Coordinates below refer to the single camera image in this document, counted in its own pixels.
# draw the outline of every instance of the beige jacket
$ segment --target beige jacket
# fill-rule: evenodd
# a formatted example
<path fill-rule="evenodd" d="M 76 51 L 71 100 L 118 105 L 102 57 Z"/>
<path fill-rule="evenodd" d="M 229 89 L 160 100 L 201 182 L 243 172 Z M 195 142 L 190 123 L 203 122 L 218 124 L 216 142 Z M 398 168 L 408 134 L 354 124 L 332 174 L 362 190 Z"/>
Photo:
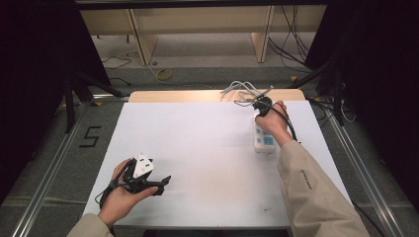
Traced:
<path fill-rule="evenodd" d="M 370 236 L 358 213 L 299 143 L 283 145 L 278 171 L 295 237 Z M 112 234 L 98 216 L 86 214 L 68 236 Z"/>

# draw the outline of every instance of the gray carpet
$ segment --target gray carpet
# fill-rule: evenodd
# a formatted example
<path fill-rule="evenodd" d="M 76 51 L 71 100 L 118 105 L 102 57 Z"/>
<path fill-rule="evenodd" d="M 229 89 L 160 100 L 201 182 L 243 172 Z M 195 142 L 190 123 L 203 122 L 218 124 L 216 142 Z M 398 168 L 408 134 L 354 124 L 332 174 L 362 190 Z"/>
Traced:
<path fill-rule="evenodd" d="M 179 85 L 160 84 L 149 69 L 108 69 L 111 78 L 119 77 L 131 83 L 113 79 L 112 84 L 116 89 L 130 93 L 137 90 L 189 90 L 207 89 L 205 86 L 186 87 Z M 216 89 L 227 87 L 233 80 L 250 81 L 258 88 L 285 88 L 291 83 L 291 76 L 302 78 L 304 73 L 297 73 L 287 68 L 174 68 L 170 83 L 179 84 L 206 84 Z M 304 85 L 302 90 L 305 95 L 315 94 L 315 82 Z M 94 94 L 103 91 L 92 87 Z M 99 172 L 113 131 L 118 121 L 123 102 L 104 102 L 100 107 L 92 105 L 85 118 L 82 120 L 76 137 L 65 157 L 62 167 L 48 193 L 49 198 L 59 198 L 59 201 L 47 199 L 42 206 L 30 236 L 65 236 L 76 223 L 84 209 L 86 201 L 96 176 Z M 318 118 L 323 111 L 313 107 Z M 335 164 L 341 174 L 342 180 L 352 200 L 354 200 L 383 231 L 379 218 L 369 201 L 347 155 L 334 132 L 330 121 L 324 118 L 319 121 L 322 132 L 334 158 Z M 95 147 L 82 148 L 80 145 L 89 145 L 93 141 L 84 139 L 89 126 L 99 126 L 91 129 L 90 135 L 97 135 L 99 139 Z M 398 218 L 406 236 L 419 236 L 419 215 L 410 205 L 397 183 L 388 170 L 379 162 L 379 157 L 369 136 L 365 133 L 361 122 L 345 122 L 345 128 L 351 139 L 356 144 L 364 162 L 373 174 L 382 194 L 385 196 L 396 217 Z M 17 221 L 40 183 L 45 170 L 64 136 L 65 109 L 59 108 L 57 115 L 51 122 L 50 130 L 46 133 L 36 158 L 30 162 L 9 193 L 9 198 L 0 207 L 0 223 L 2 223 L 0 237 L 10 236 Z M 372 236 L 379 236 L 375 228 L 364 218 L 364 222 Z M 119 227 L 119 236 L 141 236 L 142 230 Z"/>

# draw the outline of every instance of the hand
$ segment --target hand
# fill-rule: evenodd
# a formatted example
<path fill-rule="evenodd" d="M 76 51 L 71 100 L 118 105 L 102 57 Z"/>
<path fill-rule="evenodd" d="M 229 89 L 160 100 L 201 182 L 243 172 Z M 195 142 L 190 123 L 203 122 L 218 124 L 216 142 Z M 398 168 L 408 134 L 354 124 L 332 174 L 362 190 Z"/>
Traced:
<path fill-rule="evenodd" d="M 120 165 L 117 166 L 117 168 L 115 168 L 112 179 L 117 176 L 117 174 L 129 160 L 130 159 L 124 160 Z M 157 187 L 153 187 L 146 189 L 138 194 L 132 194 L 128 192 L 124 187 L 117 187 L 106 198 L 98 216 L 109 228 L 111 228 L 115 222 L 126 217 L 137 203 L 153 195 L 157 190 Z"/>
<path fill-rule="evenodd" d="M 280 112 L 285 118 L 288 117 L 287 106 L 283 101 L 277 101 L 273 104 L 273 108 Z M 293 140 L 293 137 L 287 131 L 287 123 L 277 112 L 269 110 L 264 117 L 256 117 L 256 124 L 258 124 L 264 131 L 271 133 L 277 140 L 280 146 Z"/>

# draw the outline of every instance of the white device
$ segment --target white device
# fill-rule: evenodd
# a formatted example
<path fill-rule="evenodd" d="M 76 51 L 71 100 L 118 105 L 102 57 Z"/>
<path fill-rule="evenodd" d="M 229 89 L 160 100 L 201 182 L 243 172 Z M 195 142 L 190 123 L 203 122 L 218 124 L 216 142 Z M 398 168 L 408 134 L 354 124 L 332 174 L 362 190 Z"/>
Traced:
<path fill-rule="evenodd" d="M 133 171 L 133 177 L 138 178 L 152 170 L 154 170 L 153 163 L 143 154 L 139 154 L 136 160 L 135 170 Z"/>
<path fill-rule="evenodd" d="M 255 152 L 263 155 L 274 153 L 278 146 L 274 136 L 269 132 L 264 131 L 256 122 L 253 121 L 253 124 L 253 143 Z"/>

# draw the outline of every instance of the black stand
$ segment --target black stand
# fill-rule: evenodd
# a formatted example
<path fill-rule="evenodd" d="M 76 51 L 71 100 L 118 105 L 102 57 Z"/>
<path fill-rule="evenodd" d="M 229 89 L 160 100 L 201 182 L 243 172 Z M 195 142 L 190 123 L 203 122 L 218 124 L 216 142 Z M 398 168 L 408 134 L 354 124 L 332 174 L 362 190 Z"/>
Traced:
<path fill-rule="evenodd" d="M 67 111 L 67 129 L 66 133 L 70 131 L 75 123 L 74 101 L 72 91 L 74 91 L 81 102 L 91 102 L 93 95 L 90 92 L 87 84 L 97 86 L 100 89 L 116 96 L 116 97 L 129 97 L 129 94 L 122 93 L 95 78 L 77 71 L 67 70 L 66 77 L 64 78 L 64 96 Z"/>
<path fill-rule="evenodd" d="M 376 7 L 376 1 L 364 0 L 361 3 L 360 8 L 358 8 L 346 26 L 346 30 L 338 41 L 336 49 L 325 64 L 288 87 L 289 89 L 296 89 L 320 76 L 321 80 L 316 88 L 317 93 L 320 96 L 325 95 L 331 87 L 334 87 L 334 116 L 340 125 L 343 125 L 342 112 L 340 110 L 344 88 L 342 71 L 350 68 L 351 56 L 357 50 L 362 36 L 366 33 L 369 16 L 372 15 L 371 12 Z"/>

